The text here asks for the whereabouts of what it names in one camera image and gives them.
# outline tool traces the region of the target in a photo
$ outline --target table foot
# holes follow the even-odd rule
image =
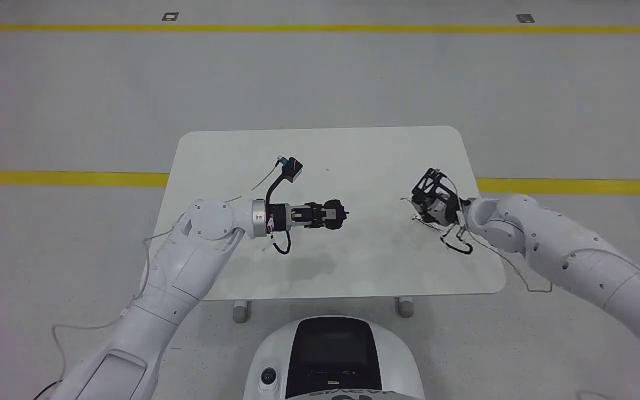
[[[402,318],[411,318],[413,316],[413,298],[409,296],[400,296],[395,298],[396,311]]]
[[[251,302],[247,300],[238,300],[233,303],[233,322],[236,324],[244,324],[249,319]]]

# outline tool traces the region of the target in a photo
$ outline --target white table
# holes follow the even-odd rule
[[[155,232],[170,229],[198,198],[264,198],[279,169],[249,190],[277,156],[296,157],[304,168],[293,184],[275,190],[272,202],[337,198],[348,219],[337,231],[294,228],[286,256],[272,247],[263,251],[266,238],[245,238],[206,300],[398,298],[504,287],[498,256],[480,246],[471,256],[448,250],[437,232],[411,220],[415,211],[400,200],[429,167],[447,174],[461,197],[478,196],[464,144],[451,127],[189,133],[178,144]],[[152,242],[151,254],[163,240]]]

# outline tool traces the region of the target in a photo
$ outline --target floor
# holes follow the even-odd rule
[[[634,2],[532,0],[0,0],[2,24],[633,25]],[[0,32],[0,170],[168,172],[194,130],[450,125],[494,178],[640,179],[634,35]],[[137,287],[162,189],[0,186],[0,388],[56,379],[54,322],[113,318]],[[485,193],[486,196],[502,194]],[[640,259],[640,198],[537,196]],[[343,313],[413,351],[432,399],[636,399],[640,346],[561,290],[264,301],[233,324],[200,304],[164,355],[154,399],[240,398],[281,325]],[[525,270],[535,287],[547,282]],[[108,332],[68,332],[77,360]]]

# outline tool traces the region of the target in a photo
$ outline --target yellow line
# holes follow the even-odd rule
[[[481,192],[640,196],[640,180],[478,178]]]
[[[638,35],[640,26],[595,25],[0,25],[0,32],[67,33],[431,33],[474,35]]]
[[[0,171],[0,185],[165,187],[169,174],[139,172]]]
[[[169,174],[145,172],[0,171],[0,185],[156,187]],[[481,192],[640,196],[640,180],[478,178]]]

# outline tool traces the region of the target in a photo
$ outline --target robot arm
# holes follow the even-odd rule
[[[124,311],[109,338],[78,363],[56,388],[53,400],[150,399],[165,348],[189,312],[211,290],[246,233],[251,239],[292,226],[338,229],[346,219],[339,200],[323,206],[268,204],[282,179],[302,164],[281,159],[283,173],[267,201],[198,200],[178,219],[149,265],[142,294]]]
[[[423,222],[458,224],[497,249],[520,253],[531,269],[603,309],[640,338],[637,264],[597,233],[531,197],[459,199],[443,179],[448,180],[430,169],[413,189],[411,202]]]

